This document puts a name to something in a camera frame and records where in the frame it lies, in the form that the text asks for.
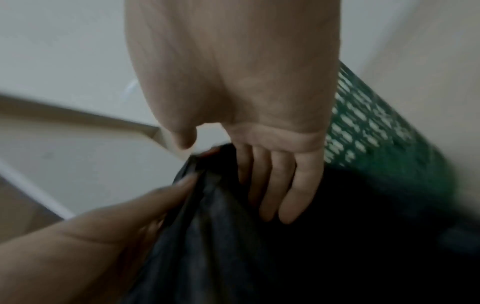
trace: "finger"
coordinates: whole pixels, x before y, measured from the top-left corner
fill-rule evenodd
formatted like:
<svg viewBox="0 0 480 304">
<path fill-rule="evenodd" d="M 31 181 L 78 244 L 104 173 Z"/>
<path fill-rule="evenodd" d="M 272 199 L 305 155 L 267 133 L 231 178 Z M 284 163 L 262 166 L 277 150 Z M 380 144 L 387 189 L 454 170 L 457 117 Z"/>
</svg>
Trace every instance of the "finger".
<svg viewBox="0 0 480 304">
<path fill-rule="evenodd" d="M 260 205 L 260 217 L 271 221 L 285 198 L 295 173 L 295 157 L 288 152 L 271 153 L 272 170 L 265 197 Z"/>
<path fill-rule="evenodd" d="M 181 149 L 191 148 L 197 141 L 196 128 L 187 129 L 181 132 L 172 132 L 171 135 L 177 146 Z"/>
<path fill-rule="evenodd" d="M 91 240 L 124 240 L 182 204 L 197 178 L 196 175 L 187 176 L 171 187 L 154 190 L 130 202 L 88 212 L 64 224 L 70 227 L 69 231 Z"/>
<path fill-rule="evenodd" d="M 278 211 L 285 224 L 294 222 L 310 205 L 324 173 L 323 150 L 295 154 L 295 160 L 295 177 Z"/>
<path fill-rule="evenodd" d="M 254 153 L 251 145 L 234 144 L 236 148 L 236 162 L 238 164 L 238 180 L 240 184 L 247 185 L 254 164 Z"/>
<path fill-rule="evenodd" d="M 248 201 L 253 206 L 260 205 L 269 182 L 271 170 L 272 157 L 270 151 L 259 146 L 253 147 L 253 169 L 250 192 L 248 193 Z"/>
</svg>

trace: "plastic bag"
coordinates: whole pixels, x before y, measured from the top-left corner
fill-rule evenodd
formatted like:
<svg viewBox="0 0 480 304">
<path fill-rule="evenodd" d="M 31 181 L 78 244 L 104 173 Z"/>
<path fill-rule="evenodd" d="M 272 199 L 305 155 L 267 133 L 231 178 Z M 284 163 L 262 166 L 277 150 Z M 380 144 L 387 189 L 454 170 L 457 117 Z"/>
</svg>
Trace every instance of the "plastic bag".
<svg viewBox="0 0 480 304">
<path fill-rule="evenodd" d="M 439 198 L 327 166 L 291 225 L 261 222 L 239 185 L 232 145 L 191 157 L 201 172 L 124 303 L 312 302 L 358 298 L 477 274 L 479 225 Z"/>
</svg>

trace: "green basket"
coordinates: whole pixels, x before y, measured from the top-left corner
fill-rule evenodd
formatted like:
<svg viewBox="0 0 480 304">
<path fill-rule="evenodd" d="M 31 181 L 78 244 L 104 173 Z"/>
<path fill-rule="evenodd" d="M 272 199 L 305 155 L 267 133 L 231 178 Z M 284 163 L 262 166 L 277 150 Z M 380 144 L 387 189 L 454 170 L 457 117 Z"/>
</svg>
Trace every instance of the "green basket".
<svg viewBox="0 0 480 304">
<path fill-rule="evenodd" d="M 438 148 L 343 63 L 325 161 L 394 178 L 443 199 L 455 195 L 454 171 Z"/>
</svg>

